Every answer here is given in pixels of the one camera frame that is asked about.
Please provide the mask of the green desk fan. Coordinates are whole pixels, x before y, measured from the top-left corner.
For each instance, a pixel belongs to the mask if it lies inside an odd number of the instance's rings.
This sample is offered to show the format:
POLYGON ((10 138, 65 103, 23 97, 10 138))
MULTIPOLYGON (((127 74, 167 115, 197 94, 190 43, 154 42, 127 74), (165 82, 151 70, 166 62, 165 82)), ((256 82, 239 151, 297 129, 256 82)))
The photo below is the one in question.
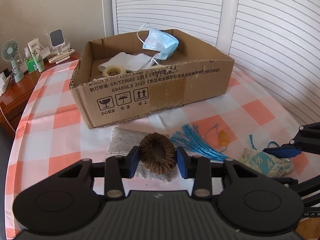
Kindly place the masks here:
POLYGON ((20 59, 20 48, 15 40, 8 40, 2 47, 1 56, 4 61, 10 62, 12 66, 12 73, 16 83, 20 82, 24 78, 23 61, 20 59))

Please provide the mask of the white remote control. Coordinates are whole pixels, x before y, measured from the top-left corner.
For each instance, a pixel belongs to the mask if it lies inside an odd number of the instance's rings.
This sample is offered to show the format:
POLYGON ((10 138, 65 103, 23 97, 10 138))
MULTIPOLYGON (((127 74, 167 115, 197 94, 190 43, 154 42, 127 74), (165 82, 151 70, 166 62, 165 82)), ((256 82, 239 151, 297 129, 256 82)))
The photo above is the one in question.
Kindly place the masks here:
POLYGON ((67 59, 70 58, 70 56, 75 52, 74 49, 69 49, 69 50, 65 50, 61 53, 58 53, 57 55, 55 55, 54 57, 51 57, 48 59, 48 62, 50 64, 52 63, 61 63, 67 59))

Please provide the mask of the pink checkered tablecloth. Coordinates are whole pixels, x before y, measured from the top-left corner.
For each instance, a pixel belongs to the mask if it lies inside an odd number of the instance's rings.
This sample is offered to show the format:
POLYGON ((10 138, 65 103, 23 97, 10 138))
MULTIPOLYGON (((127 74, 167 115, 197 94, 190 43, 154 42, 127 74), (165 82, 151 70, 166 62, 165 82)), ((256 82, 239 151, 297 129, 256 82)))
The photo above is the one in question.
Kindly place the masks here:
POLYGON ((294 117, 259 83, 224 60, 189 60, 93 81, 100 61, 83 57, 42 73, 12 145, 5 184, 7 239, 20 232, 12 205, 23 190, 85 158, 106 159, 113 128, 172 135, 195 124, 226 156, 285 144, 294 117))

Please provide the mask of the white curved frame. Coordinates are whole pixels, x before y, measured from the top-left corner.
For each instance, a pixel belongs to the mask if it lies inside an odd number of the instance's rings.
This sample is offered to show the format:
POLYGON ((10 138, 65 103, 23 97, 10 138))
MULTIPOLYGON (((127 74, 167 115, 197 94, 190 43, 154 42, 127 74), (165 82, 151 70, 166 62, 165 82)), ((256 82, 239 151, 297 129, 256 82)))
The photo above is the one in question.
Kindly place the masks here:
POLYGON ((233 39, 239 0, 222 0, 219 31, 216 48, 229 54, 233 39))

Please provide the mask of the blue tassel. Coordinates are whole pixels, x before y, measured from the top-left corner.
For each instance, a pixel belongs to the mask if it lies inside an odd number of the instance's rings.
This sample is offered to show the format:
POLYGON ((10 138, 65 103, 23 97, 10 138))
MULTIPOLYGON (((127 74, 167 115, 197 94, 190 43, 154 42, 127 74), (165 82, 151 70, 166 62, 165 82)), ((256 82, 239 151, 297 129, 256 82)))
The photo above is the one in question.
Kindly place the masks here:
POLYGON ((196 124, 186 124, 181 131, 176 131, 170 137, 170 141, 176 147, 182 147, 185 151, 198 153, 211 161, 224 161, 228 157, 222 152, 212 148, 210 144, 200 135, 196 124))

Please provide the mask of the cream scrunchie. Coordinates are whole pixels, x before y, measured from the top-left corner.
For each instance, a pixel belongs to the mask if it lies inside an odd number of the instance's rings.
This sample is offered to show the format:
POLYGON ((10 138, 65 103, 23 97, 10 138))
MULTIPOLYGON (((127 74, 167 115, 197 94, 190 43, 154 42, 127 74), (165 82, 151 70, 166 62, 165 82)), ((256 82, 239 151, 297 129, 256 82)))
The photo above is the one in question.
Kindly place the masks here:
POLYGON ((124 74, 126 74, 126 69, 118 65, 108 66, 102 71, 103 77, 111 77, 124 74))

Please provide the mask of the brown scrunchie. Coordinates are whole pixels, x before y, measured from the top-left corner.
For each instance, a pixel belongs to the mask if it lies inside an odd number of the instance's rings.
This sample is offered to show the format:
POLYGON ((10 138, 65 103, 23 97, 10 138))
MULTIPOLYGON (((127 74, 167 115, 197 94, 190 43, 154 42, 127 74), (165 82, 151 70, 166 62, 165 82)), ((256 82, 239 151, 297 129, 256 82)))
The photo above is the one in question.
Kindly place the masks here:
POLYGON ((163 134, 147 134, 139 145, 139 159, 157 175, 169 174, 176 166, 177 157, 173 143, 163 134))

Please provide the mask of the phone stand mirror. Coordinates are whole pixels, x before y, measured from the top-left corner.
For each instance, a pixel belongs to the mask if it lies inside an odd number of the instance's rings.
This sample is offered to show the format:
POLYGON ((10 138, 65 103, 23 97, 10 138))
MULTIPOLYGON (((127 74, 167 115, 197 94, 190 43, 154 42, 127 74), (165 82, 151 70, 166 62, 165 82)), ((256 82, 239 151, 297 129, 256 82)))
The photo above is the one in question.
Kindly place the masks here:
POLYGON ((61 29, 57 29, 49 33, 52 48, 57 49, 57 53, 62 53, 62 47, 65 45, 65 39, 61 29))

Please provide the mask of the white paper towel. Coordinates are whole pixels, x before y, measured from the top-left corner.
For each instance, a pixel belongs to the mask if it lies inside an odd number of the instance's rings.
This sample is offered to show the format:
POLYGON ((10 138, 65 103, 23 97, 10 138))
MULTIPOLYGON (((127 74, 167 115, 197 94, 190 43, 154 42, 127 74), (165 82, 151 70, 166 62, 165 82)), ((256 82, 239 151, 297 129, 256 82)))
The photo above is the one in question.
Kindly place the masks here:
POLYGON ((109 59, 107 62, 98 66, 98 69, 102 72, 109 66, 120 66, 125 70, 138 71, 141 69, 148 69, 151 57, 140 53, 138 55, 130 55, 124 52, 117 54, 109 59))

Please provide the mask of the cardboard box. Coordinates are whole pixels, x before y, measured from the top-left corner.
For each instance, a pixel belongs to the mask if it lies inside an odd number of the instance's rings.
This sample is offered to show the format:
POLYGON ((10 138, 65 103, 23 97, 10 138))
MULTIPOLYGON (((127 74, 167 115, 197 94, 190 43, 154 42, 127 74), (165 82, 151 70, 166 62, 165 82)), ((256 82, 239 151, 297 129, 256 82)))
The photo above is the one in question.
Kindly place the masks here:
POLYGON ((178 29, 169 29, 168 33, 178 39, 179 45, 167 60, 111 77, 102 77, 98 66, 121 52, 152 56, 153 51, 143 49, 135 33, 86 43, 69 88, 88 128, 129 122, 225 94, 234 60, 178 29))

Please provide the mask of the green box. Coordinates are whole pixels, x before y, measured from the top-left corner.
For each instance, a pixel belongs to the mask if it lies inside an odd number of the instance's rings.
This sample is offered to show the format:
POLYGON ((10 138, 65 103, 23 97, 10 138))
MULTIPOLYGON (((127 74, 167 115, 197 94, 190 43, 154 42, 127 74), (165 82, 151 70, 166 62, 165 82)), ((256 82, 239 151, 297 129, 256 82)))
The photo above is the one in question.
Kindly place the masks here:
POLYGON ((31 57, 26 57, 24 59, 24 62, 25 62, 25 65, 27 67, 28 73, 32 73, 32 72, 37 70, 36 63, 35 63, 35 61, 34 61, 32 56, 31 57))

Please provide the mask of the white power strip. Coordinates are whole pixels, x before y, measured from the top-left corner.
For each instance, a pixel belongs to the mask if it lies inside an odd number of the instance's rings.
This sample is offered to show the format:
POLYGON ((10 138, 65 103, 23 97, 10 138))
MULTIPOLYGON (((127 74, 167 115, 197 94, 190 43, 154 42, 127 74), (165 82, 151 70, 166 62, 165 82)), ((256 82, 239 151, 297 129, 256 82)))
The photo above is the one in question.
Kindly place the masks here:
POLYGON ((12 76, 10 74, 8 74, 8 75, 5 74, 5 71, 1 72, 1 75, 0 75, 0 96, 2 96, 6 92, 11 80, 12 80, 12 76))

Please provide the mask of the floral sachet pouch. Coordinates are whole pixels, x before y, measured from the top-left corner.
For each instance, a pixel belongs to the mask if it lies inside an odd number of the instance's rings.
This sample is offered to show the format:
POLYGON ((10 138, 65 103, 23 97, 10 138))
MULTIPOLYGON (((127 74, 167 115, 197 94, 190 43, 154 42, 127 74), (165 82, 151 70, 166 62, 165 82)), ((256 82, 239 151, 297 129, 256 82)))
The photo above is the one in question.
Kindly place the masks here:
MULTIPOLYGON (((218 130, 218 123, 213 127, 208 129, 204 135, 204 141, 209 144, 207 136, 209 133, 214 130, 219 140, 219 146, 223 147, 223 150, 220 153, 223 153, 228 149, 231 141, 225 132, 225 130, 218 130)), ((249 136, 249 142, 251 147, 244 148, 238 161, 253 170, 260 172, 263 175, 266 175, 269 178, 281 178, 291 174, 294 171, 294 165, 290 158, 278 158, 274 155, 266 153, 265 150, 258 150, 253 141, 253 134, 249 136)))

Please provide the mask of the green tube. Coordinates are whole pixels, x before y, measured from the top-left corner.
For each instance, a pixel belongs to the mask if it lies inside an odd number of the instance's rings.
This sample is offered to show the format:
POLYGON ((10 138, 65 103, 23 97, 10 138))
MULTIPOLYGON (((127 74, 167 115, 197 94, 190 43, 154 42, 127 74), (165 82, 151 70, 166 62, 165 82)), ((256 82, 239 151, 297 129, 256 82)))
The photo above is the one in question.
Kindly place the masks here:
POLYGON ((28 48, 36 64, 37 70, 39 71, 39 73, 44 72, 45 66, 44 66, 42 55, 41 55, 41 47, 40 47, 39 39, 35 38, 32 41, 28 42, 28 48))

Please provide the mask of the blue surgical mask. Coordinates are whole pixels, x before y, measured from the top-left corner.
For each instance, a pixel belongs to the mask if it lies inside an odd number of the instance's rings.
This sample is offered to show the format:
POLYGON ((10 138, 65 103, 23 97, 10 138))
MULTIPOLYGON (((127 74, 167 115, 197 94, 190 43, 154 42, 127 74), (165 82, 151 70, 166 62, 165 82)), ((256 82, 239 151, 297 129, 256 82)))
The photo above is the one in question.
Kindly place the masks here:
POLYGON ((159 65, 158 60, 167 60, 178 48, 179 41, 176 37, 169 33, 155 29, 149 24, 142 25, 136 32, 137 38, 142 42, 142 48, 146 50, 156 51, 156 54, 150 60, 149 67, 154 64, 159 65), (146 39, 142 39, 139 32, 143 29, 148 29, 149 33, 146 39))

